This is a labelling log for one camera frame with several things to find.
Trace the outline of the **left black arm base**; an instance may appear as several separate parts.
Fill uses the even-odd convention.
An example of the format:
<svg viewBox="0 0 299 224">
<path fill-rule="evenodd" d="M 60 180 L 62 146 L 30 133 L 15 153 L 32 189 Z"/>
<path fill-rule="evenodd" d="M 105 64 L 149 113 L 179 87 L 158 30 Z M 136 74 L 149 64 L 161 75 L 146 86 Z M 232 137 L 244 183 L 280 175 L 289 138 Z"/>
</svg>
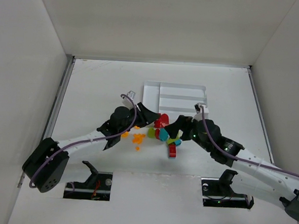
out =
<svg viewBox="0 0 299 224">
<path fill-rule="evenodd" d="M 113 181 L 112 172 L 100 172 L 90 162 L 82 161 L 89 169 L 88 178 L 82 182 L 66 183 L 63 198 L 76 200 L 109 201 Z"/>
</svg>

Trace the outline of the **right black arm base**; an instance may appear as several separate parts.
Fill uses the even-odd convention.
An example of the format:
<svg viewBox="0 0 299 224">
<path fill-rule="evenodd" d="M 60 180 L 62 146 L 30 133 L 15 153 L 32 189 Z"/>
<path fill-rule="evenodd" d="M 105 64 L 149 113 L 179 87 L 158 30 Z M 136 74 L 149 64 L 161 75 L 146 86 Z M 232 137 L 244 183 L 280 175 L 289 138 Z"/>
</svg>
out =
<svg viewBox="0 0 299 224">
<path fill-rule="evenodd" d="M 220 178 L 201 178 L 203 206 L 251 209 L 254 205 L 254 198 L 235 193 L 230 186 L 235 175 L 238 175 L 236 171 L 225 170 Z"/>
</svg>

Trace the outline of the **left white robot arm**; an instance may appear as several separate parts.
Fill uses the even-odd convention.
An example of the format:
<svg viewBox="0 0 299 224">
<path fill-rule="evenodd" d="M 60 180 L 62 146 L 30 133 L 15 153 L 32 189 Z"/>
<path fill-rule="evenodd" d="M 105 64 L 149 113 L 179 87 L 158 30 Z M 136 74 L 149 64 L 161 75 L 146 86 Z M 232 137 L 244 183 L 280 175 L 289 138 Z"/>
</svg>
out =
<svg viewBox="0 0 299 224">
<path fill-rule="evenodd" d="M 46 193 L 61 182 L 68 163 L 83 161 L 89 155 L 114 147 L 121 135 L 133 127 L 145 127 L 160 117 L 146 108 L 141 102 L 116 107 L 110 118 L 99 128 L 81 137 L 55 141 L 51 137 L 43 139 L 22 166 L 30 179 L 32 188 Z"/>
</svg>

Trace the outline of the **green lego brick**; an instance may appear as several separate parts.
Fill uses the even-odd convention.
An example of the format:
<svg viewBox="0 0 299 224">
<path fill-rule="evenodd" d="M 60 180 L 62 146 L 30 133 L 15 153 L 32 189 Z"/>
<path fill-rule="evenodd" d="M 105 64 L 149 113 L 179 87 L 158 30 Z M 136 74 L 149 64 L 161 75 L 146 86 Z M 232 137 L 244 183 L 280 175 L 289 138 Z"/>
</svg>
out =
<svg viewBox="0 0 299 224">
<path fill-rule="evenodd" d="M 175 141 L 175 139 L 168 139 L 167 141 L 166 141 L 166 143 L 168 144 L 168 145 L 171 145 L 171 144 L 173 144 L 173 142 Z"/>
</svg>

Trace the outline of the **blue lego brick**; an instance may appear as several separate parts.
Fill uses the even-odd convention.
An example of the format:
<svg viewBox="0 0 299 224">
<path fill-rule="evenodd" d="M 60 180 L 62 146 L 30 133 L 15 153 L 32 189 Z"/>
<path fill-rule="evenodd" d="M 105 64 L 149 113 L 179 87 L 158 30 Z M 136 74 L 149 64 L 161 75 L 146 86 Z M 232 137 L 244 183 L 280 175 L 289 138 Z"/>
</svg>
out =
<svg viewBox="0 0 299 224">
<path fill-rule="evenodd" d="M 182 143 L 181 139 L 178 139 L 178 138 L 175 139 L 175 141 L 173 142 L 173 144 L 176 145 L 176 146 L 181 145 L 181 143 Z"/>
</svg>

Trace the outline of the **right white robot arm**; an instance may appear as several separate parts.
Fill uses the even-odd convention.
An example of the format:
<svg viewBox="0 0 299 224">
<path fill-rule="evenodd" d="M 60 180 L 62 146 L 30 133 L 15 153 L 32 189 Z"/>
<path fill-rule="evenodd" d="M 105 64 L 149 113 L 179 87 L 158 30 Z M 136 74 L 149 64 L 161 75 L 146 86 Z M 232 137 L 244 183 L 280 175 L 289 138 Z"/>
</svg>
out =
<svg viewBox="0 0 299 224">
<path fill-rule="evenodd" d="M 277 168 L 224 137 L 212 120 L 179 116 L 165 130 L 171 138 L 181 131 L 181 140 L 194 141 L 214 161 L 228 167 L 217 181 L 222 197 L 250 195 L 274 204 L 299 222 L 299 175 Z"/>
</svg>

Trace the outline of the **red rectangular lego brick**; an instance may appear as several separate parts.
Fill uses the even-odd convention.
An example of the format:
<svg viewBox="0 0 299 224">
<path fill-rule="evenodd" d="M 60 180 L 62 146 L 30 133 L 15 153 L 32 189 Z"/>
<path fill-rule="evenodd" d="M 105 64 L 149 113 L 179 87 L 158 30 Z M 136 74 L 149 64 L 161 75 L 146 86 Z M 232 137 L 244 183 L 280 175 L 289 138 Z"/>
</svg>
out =
<svg viewBox="0 0 299 224">
<path fill-rule="evenodd" d="M 168 158 L 175 159 L 177 156 L 176 145 L 174 143 L 168 145 Z"/>
</svg>

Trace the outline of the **red flower lego piece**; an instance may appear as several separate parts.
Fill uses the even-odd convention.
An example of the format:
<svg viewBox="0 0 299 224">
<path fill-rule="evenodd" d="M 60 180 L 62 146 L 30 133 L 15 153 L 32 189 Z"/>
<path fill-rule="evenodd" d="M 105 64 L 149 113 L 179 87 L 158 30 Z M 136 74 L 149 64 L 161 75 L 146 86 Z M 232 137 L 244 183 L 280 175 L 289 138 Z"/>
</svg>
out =
<svg viewBox="0 0 299 224">
<path fill-rule="evenodd" d="M 164 128 L 169 125 L 169 116 L 167 114 L 160 114 L 159 118 L 154 122 L 154 128 Z"/>
</svg>

